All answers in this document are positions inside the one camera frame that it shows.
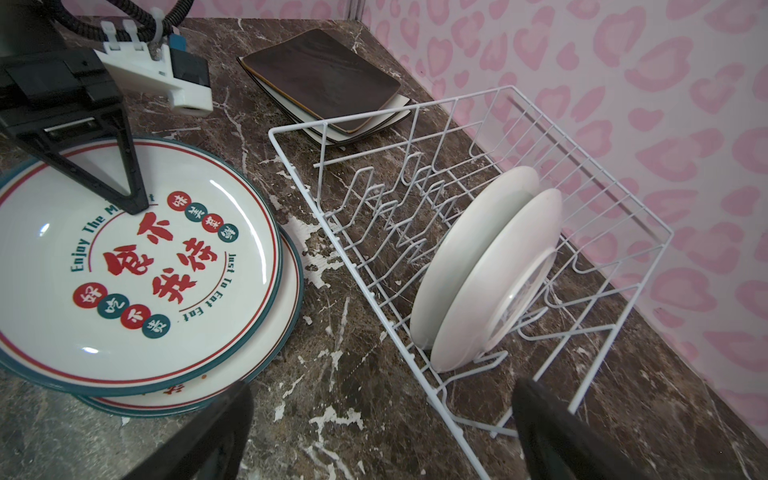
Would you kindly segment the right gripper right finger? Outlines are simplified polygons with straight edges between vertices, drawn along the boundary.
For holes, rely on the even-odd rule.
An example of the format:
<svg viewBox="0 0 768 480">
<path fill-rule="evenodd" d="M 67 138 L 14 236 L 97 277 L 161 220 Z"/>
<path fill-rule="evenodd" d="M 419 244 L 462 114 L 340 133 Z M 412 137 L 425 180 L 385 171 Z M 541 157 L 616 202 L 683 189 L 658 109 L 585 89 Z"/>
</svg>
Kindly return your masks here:
<svg viewBox="0 0 768 480">
<path fill-rule="evenodd" d="M 538 382 L 520 378 L 514 421 L 532 479 L 645 479 L 617 448 L 603 441 Z"/>
</svg>

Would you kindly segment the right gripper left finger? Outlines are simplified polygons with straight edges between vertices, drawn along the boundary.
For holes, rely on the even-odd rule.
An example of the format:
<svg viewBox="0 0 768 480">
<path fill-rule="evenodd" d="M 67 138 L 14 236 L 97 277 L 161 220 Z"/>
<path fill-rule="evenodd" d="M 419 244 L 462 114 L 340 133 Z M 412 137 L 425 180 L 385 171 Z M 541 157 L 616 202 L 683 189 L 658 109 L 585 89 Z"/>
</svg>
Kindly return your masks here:
<svg viewBox="0 0 768 480">
<path fill-rule="evenodd" d="M 127 479 L 235 479 L 253 421 L 249 386 L 233 383 L 129 472 Z"/>
</svg>

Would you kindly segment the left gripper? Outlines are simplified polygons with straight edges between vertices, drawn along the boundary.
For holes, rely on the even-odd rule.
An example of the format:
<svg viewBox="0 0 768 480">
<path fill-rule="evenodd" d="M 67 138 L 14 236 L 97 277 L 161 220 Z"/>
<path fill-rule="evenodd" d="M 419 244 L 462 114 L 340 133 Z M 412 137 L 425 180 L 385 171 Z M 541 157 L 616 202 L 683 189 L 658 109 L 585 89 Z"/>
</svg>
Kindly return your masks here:
<svg viewBox="0 0 768 480">
<path fill-rule="evenodd" d="M 3 58 L 1 131 L 125 212 L 149 207 L 122 93 L 94 50 Z"/>
</svg>

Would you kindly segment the black square plate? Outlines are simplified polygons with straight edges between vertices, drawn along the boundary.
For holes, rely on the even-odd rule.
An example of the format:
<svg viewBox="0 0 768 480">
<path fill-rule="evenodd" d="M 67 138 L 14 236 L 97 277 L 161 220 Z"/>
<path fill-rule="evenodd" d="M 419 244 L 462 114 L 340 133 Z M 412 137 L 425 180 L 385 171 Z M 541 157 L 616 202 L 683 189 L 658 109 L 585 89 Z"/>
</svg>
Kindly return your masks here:
<svg viewBox="0 0 768 480">
<path fill-rule="evenodd" d="M 401 83 L 313 29 L 285 42 L 243 56 L 246 67 L 267 85 L 316 118 L 347 133 L 384 109 Z"/>
</svg>

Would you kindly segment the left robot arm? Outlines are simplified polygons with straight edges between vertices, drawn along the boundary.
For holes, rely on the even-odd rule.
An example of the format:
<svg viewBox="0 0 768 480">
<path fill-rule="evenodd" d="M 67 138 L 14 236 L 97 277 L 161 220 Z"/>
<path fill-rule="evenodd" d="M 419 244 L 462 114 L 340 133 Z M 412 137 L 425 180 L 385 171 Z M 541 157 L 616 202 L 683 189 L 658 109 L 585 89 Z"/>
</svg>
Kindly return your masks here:
<svg viewBox="0 0 768 480">
<path fill-rule="evenodd" d="M 96 52 L 70 48 L 38 1 L 1 4 L 1 133 L 16 146 L 130 214 L 149 206 L 123 96 Z M 113 137 L 125 193 L 64 150 Z"/>
</svg>

